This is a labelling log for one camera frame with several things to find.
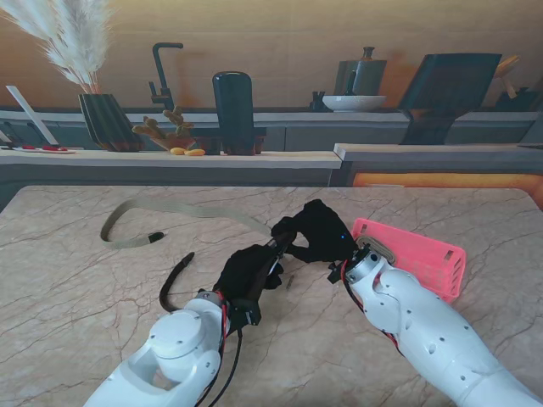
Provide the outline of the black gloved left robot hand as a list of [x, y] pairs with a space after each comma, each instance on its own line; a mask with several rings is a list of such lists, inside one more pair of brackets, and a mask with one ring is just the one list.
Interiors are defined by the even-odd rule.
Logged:
[[276, 265], [277, 250], [267, 245], [252, 245], [238, 250], [226, 262], [213, 290], [228, 301], [244, 299], [257, 302], [263, 290], [273, 290], [281, 284], [283, 269]]

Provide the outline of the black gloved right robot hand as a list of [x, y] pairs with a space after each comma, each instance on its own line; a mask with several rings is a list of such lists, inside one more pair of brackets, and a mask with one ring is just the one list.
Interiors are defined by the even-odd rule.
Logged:
[[306, 263], [345, 261], [359, 249], [338, 214], [321, 199], [306, 203], [294, 217], [284, 216], [271, 229], [273, 237], [287, 232], [301, 233], [307, 240], [307, 247], [290, 244], [286, 250]]

